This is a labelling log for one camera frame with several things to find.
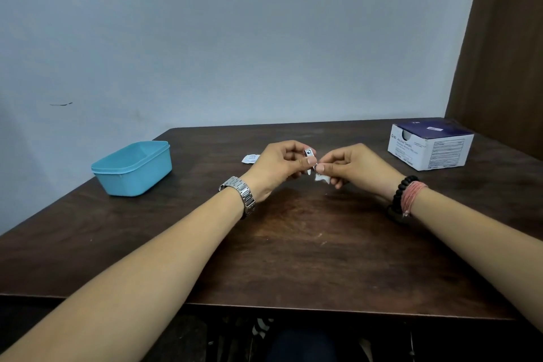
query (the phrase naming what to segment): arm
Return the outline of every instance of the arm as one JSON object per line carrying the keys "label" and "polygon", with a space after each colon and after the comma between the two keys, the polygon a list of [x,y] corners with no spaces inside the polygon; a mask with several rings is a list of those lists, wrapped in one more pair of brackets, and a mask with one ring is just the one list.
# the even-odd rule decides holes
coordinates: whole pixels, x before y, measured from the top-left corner
{"label": "arm", "polygon": [[[316,159],[295,141],[269,145],[241,177],[257,202]],[[103,271],[0,355],[7,361],[138,361],[185,302],[214,250],[241,218],[226,188]]]}
{"label": "arm", "polygon": [[[329,152],[316,170],[337,189],[351,181],[388,201],[405,177],[361,144]],[[542,241],[431,189],[417,195],[411,213],[543,331]]]}

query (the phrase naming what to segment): floor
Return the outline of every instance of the floor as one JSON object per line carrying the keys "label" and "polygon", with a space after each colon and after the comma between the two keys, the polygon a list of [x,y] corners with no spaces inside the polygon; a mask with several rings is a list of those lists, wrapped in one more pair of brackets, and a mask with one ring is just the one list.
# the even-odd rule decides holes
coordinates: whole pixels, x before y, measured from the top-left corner
{"label": "floor", "polygon": [[[0,353],[50,311],[50,306],[43,305],[0,304]],[[144,362],[204,362],[207,349],[217,352],[221,362],[232,362],[234,354],[237,354],[236,361],[248,360],[251,355],[251,361],[258,362],[258,348],[265,342],[251,333],[252,326],[256,324],[256,315],[247,312],[232,314],[231,311],[221,314],[212,309],[194,316],[190,314],[191,311],[195,310],[184,309],[172,320],[145,356]],[[352,334],[353,338],[364,337],[371,343],[375,362],[543,360],[543,335],[526,322],[440,318],[402,321],[397,318],[353,318],[294,311],[273,316],[275,319],[270,331],[279,330],[282,324],[290,326],[303,321],[310,326],[338,326]],[[208,347],[208,334],[211,335],[214,330],[222,334],[215,346],[212,344]],[[225,336],[234,338],[231,346],[230,341],[225,341]],[[414,358],[410,354],[411,338]],[[225,347],[229,350],[229,358],[221,358]]]}

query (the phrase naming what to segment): wooden table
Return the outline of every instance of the wooden table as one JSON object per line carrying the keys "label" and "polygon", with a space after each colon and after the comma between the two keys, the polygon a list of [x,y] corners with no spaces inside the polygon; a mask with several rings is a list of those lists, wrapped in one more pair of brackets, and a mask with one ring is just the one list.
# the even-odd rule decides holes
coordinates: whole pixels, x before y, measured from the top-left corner
{"label": "wooden table", "polygon": [[[176,128],[173,171],[146,194],[110,197],[93,178],[0,237],[0,295],[64,298],[207,200],[269,142],[387,152],[393,120]],[[465,167],[418,173],[430,187],[543,238],[543,162],[476,135]],[[221,244],[187,301],[240,307],[515,318],[474,270],[422,226],[372,197],[306,176],[284,183]]]}

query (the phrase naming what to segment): metal watch band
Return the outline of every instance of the metal watch band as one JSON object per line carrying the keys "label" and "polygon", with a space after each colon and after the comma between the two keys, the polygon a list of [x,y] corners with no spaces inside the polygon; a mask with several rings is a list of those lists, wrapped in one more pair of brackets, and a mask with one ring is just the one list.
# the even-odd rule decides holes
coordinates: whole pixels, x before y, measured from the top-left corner
{"label": "metal watch band", "polygon": [[243,204],[245,205],[245,209],[243,209],[243,216],[241,217],[241,219],[245,219],[245,217],[247,217],[253,212],[256,205],[255,199],[253,198],[253,194],[251,193],[251,189],[249,189],[249,187],[247,186],[247,183],[245,183],[244,181],[242,181],[240,178],[236,176],[232,176],[230,179],[224,182],[221,186],[219,186],[219,192],[223,190],[225,187],[234,188],[240,193]]}

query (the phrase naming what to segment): white wall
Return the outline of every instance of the white wall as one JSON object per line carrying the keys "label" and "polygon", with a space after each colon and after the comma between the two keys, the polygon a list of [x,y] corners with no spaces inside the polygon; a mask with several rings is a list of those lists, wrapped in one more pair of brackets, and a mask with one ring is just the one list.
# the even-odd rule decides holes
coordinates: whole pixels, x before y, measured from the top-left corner
{"label": "white wall", "polygon": [[0,233],[170,127],[442,116],[471,1],[0,0]]}

